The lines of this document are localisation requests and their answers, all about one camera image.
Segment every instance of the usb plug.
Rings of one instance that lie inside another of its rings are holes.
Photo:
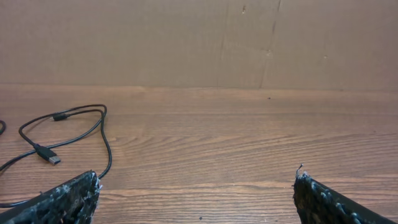
[[[58,164],[61,162],[61,159],[57,156],[55,152],[53,152],[51,149],[36,145],[35,147],[36,153],[43,158],[46,161],[51,162],[53,165]]]

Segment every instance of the black cable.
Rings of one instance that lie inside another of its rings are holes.
[[[0,120],[0,124],[1,124],[1,129],[0,129],[0,135],[6,130],[6,123],[2,120]]]
[[[83,109],[83,108],[99,107],[99,106],[100,106],[100,107],[103,107],[104,110],[102,111],[102,110],[99,110],[99,109],[92,109],[92,110],[83,110],[83,111],[77,111],[77,112],[74,112],[74,113],[69,113],[69,114],[67,114],[67,112],[76,111],[76,110],[80,110],[80,109]],[[90,112],[99,112],[99,113],[101,113],[101,118],[100,118],[100,119],[97,121],[97,123],[96,123],[92,128],[90,128],[87,132],[83,133],[82,135],[80,135],[80,136],[78,136],[78,137],[76,137],[76,138],[74,138],[74,139],[70,139],[70,140],[65,141],[65,142],[61,142],[61,143],[54,144],[54,145],[51,145],[51,146],[43,147],[43,146],[40,146],[40,145],[38,145],[37,143],[33,142],[32,140],[30,140],[30,139],[23,133],[23,129],[24,129],[26,126],[28,126],[28,125],[32,124],[33,122],[36,122],[36,121],[38,121],[38,120],[40,120],[40,119],[52,117],[52,118],[54,119],[54,121],[60,121],[60,120],[66,119],[66,118],[68,118],[68,117],[70,117],[70,116],[74,116],[74,115],[78,115],[78,114],[82,114],[82,113],[90,113]],[[75,108],[70,108],[70,109],[68,109],[68,110],[59,111],[59,112],[56,112],[56,113],[51,113],[51,114],[47,114],[47,115],[44,115],[44,116],[40,116],[40,117],[38,117],[38,118],[33,119],[32,121],[29,121],[29,122],[26,123],[26,124],[23,124],[23,125],[19,128],[19,131],[18,131],[18,132],[19,132],[19,134],[21,135],[21,137],[22,137],[23,139],[25,139],[30,145],[32,145],[32,146],[34,147],[34,150],[29,151],[29,152],[25,152],[25,153],[23,153],[23,154],[21,154],[21,155],[15,157],[15,158],[11,159],[10,161],[6,162],[5,164],[3,164],[3,165],[0,167],[0,172],[6,170],[8,167],[10,167],[11,165],[13,165],[15,162],[19,161],[20,159],[25,158],[25,157],[27,157],[27,156],[29,156],[29,155],[35,154],[36,152],[37,152],[41,157],[43,157],[44,159],[46,159],[46,160],[49,161],[49,158],[44,157],[44,156],[46,156],[45,153],[47,153],[47,150],[50,151],[50,152],[52,152],[51,149],[53,149],[53,148],[60,147],[60,146],[64,146],[64,145],[66,145],[66,144],[71,144],[71,143],[73,143],[73,142],[79,141],[79,140],[81,140],[82,138],[84,138],[85,136],[87,136],[89,133],[91,133],[92,131],[94,131],[94,129],[96,129],[96,128],[98,127],[98,125],[101,125],[101,126],[100,126],[101,135],[102,135],[102,138],[103,138],[103,140],[104,140],[104,143],[105,143],[105,146],[106,146],[106,150],[107,150],[107,152],[108,152],[108,165],[106,166],[105,170],[98,176],[99,179],[102,179],[102,178],[109,172],[109,170],[110,170],[110,168],[111,168],[111,166],[112,166],[112,152],[111,152],[111,147],[109,146],[108,140],[106,139],[105,132],[104,132],[104,124],[105,124],[106,112],[107,112],[107,108],[106,108],[105,105],[85,105],[85,106],[78,106],[78,107],[75,107]],[[5,122],[3,122],[3,121],[0,121],[0,123],[2,124],[2,128],[0,129],[0,134],[1,134],[1,133],[4,132],[4,130],[5,130],[6,124],[5,124]],[[0,203],[0,208],[12,208],[12,207],[15,207],[15,206],[17,206],[17,205],[23,204],[23,203],[25,203],[26,201],[27,201],[27,200],[20,201],[20,202],[14,202],[14,203]]]

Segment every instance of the black object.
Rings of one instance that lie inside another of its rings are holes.
[[[91,223],[101,187],[87,171],[20,206],[0,214],[0,224]]]
[[[6,130],[6,123],[0,120],[1,128],[0,128],[0,135]]]
[[[302,224],[396,224],[296,171],[294,204]]]
[[[99,110],[99,109],[81,110],[81,109],[85,109],[85,108],[89,108],[89,107],[102,107],[102,108],[104,108],[104,110],[103,111]],[[65,142],[61,142],[61,143],[54,144],[54,145],[51,145],[51,146],[43,147],[43,146],[40,146],[37,143],[33,142],[32,140],[30,140],[23,133],[23,129],[26,126],[28,126],[28,125],[30,125],[30,124],[38,121],[38,120],[41,120],[41,119],[53,118],[54,121],[61,121],[63,119],[67,119],[70,116],[74,116],[74,115],[78,115],[78,114],[82,114],[82,113],[90,113],[90,112],[99,112],[99,113],[101,113],[101,117],[97,121],[97,123],[92,128],[90,128],[87,132],[85,132],[84,134],[82,134],[82,135],[80,135],[80,136],[78,136],[78,137],[76,137],[74,139],[65,141]],[[73,143],[73,142],[76,142],[76,141],[79,141],[79,140],[83,139],[84,137],[86,137],[89,133],[94,131],[94,129],[96,129],[98,127],[98,125],[101,125],[101,127],[100,127],[101,135],[102,135],[102,138],[104,140],[104,143],[105,143],[105,146],[106,146],[106,150],[108,152],[108,165],[106,166],[105,170],[98,176],[99,179],[103,178],[108,173],[108,171],[110,170],[110,168],[112,166],[111,147],[109,146],[108,140],[106,139],[105,132],[104,132],[104,124],[105,124],[106,112],[107,112],[106,106],[105,105],[101,105],[101,104],[78,106],[78,107],[70,108],[70,109],[67,109],[67,110],[64,110],[64,111],[59,111],[59,112],[56,112],[56,113],[46,114],[46,115],[40,116],[38,118],[35,118],[35,119],[33,119],[32,121],[29,121],[26,124],[23,124],[19,128],[18,132],[19,132],[19,134],[21,135],[21,137],[23,139],[25,139],[30,145],[33,146],[34,150],[31,150],[29,152],[25,152],[25,153],[15,157],[15,158],[11,159],[10,161],[6,162],[5,164],[3,164],[0,167],[0,172],[5,171],[8,167],[13,165],[15,162],[19,161],[20,159],[25,158],[25,157],[27,157],[29,155],[35,154],[36,152],[38,153],[38,155],[41,158],[45,159],[46,161],[49,161],[52,164],[57,164],[57,163],[60,162],[60,158],[57,157],[56,153],[54,153],[51,149],[59,147],[59,146],[64,146],[64,145],[67,145],[67,144],[70,144],[70,143]],[[6,125],[5,125],[4,122],[2,122],[2,129],[1,130],[3,131],[5,128],[6,128]],[[15,207],[17,205],[21,205],[21,204],[23,204],[25,202],[26,201],[13,202],[13,203],[0,203],[0,208],[11,208],[11,207]]]

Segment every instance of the table surface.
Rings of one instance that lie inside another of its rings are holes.
[[[18,128],[38,116],[104,103],[113,166],[95,223],[300,223],[295,170],[398,222],[398,93],[133,86],[0,85],[0,163],[31,150]],[[98,114],[26,129],[41,145],[73,138]],[[0,175],[0,201],[36,196],[103,171],[97,131]]]

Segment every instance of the cardboard wall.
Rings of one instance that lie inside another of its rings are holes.
[[[0,83],[398,90],[396,0],[2,0]]]

